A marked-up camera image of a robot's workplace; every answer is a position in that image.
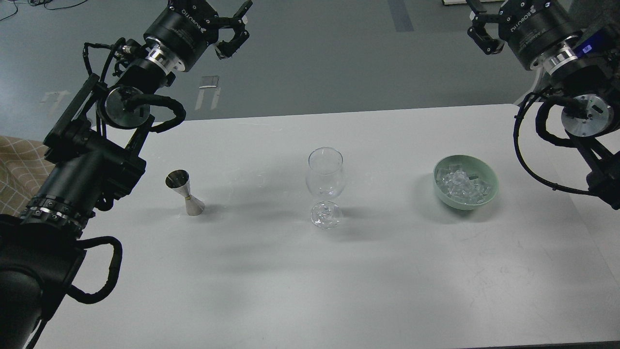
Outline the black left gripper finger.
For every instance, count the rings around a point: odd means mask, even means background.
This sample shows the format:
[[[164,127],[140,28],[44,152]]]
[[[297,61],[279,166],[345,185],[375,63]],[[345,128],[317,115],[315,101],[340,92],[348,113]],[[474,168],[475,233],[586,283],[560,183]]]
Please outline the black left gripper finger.
[[[242,3],[241,7],[235,12],[232,17],[215,17],[213,18],[213,25],[222,29],[234,29],[244,27],[248,20],[246,14],[252,7],[254,2],[252,0],[246,0]]]
[[[215,52],[220,60],[232,57],[249,38],[245,26],[235,26],[233,31],[234,35],[229,41],[220,40],[215,44]]]

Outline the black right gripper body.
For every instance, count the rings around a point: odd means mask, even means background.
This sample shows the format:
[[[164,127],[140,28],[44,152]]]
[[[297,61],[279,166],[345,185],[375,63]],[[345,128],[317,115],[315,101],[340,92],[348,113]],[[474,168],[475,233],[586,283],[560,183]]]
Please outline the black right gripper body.
[[[499,14],[505,17],[499,37],[527,71],[551,47],[565,40],[573,43],[582,35],[556,0],[506,0]]]

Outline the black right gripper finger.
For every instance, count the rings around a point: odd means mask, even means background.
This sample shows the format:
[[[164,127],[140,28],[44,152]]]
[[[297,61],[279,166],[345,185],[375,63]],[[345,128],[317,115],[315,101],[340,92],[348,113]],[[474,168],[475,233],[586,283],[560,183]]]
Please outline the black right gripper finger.
[[[503,14],[472,13],[472,24],[467,29],[467,35],[486,55],[498,54],[503,50],[505,42],[500,38],[493,38],[485,28],[486,24],[502,24],[507,20]]]
[[[467,0],[466,4],[471,9],[470,17],[483,16],[495,17],[504,0]]]

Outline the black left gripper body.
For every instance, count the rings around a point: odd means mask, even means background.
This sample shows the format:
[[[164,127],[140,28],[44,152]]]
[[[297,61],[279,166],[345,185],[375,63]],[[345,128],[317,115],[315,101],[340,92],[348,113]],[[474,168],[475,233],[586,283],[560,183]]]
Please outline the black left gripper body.
[[[180,71],[189,71],[208,46],[218,39],[211,27],[219,13],[205,0],[169,0],[168,6],[144,33],[146,42],[159,42],[182,63]]]

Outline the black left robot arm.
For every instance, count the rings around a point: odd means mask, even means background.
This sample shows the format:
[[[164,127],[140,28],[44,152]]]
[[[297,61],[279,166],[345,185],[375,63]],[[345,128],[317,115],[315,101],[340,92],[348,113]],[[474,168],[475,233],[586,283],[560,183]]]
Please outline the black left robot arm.
[[[246,0],[221,17],[205,0],[170,0],[144,33],[85,43],[88,78],[45,137],[54,168],[17,217],[1,216],[1,347],[31,349],[65,297],[97,303],[116,287],[122,244],[83,240],[95,210],[109,211],[145,173],[149,133],[186,119],[182,104],[157,90],[189,71],[209,46],[220,59],[249,38]]]

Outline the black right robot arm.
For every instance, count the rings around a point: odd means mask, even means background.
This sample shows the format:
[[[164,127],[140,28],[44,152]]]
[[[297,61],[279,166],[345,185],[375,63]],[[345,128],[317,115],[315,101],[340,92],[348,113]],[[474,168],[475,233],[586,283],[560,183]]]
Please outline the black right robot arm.
[[[565,10],[556,0],[505,0],[489,13],[469,0],[472,24],[467,33],[487,55],[508,46],[524,69],[538,69],[519,104],[513,129],[517,159],[536,181],[566,193],[596,196],[620,206],[620,159],[599,142],[619,130],[619,2],[574,0]],[[543,141],[575,148],[590,168],[587,190],[569,188],[538,176],[521,155],[518,137],[525,114],[541,101],[535,130]]]

